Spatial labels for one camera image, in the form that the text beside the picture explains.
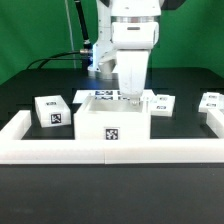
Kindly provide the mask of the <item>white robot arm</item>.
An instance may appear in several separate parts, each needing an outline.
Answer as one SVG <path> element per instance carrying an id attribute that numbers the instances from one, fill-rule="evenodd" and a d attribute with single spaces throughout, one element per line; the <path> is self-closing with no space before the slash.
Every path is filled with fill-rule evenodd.
<path id="1" fill-rule="evenodd" d="M 96 0 L 98 39 L 89 75 L 118 78 L 120 93 L 132 101 L 143 94 L 148 60 L 159 39 L 165 0 Z"/>

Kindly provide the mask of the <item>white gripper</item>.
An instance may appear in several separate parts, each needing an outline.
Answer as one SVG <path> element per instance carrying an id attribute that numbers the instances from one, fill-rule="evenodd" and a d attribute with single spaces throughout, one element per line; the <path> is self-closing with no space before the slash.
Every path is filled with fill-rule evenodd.
<path id="1" fill-rule="evenodd" d="M 148 50 L 118 50 L 116 53 L 120 93 L 138 100 L 143 93 L 150 52 Z"/>

